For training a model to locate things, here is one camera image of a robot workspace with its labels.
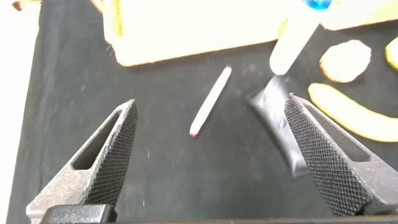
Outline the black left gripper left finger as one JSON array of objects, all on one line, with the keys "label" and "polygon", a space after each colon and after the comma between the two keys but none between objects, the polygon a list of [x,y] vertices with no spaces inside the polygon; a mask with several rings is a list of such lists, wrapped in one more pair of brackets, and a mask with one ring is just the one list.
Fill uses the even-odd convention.
[{"label": "black left gripper left finger", "polygon": [[56,205],[116,206],[126,178],[137,129],[136,102],[129,100],[96,131],[26,207],[31,223],[39,223]]}]

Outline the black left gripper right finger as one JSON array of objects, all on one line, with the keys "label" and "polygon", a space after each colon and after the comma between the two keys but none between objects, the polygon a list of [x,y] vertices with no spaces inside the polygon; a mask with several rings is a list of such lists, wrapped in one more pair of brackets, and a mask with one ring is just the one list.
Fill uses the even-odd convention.
[{"label": "black left gripper right finger", "polygon": [[397,214],[397,171],[307,100],[284,113],[310,174],[337,216]]}]

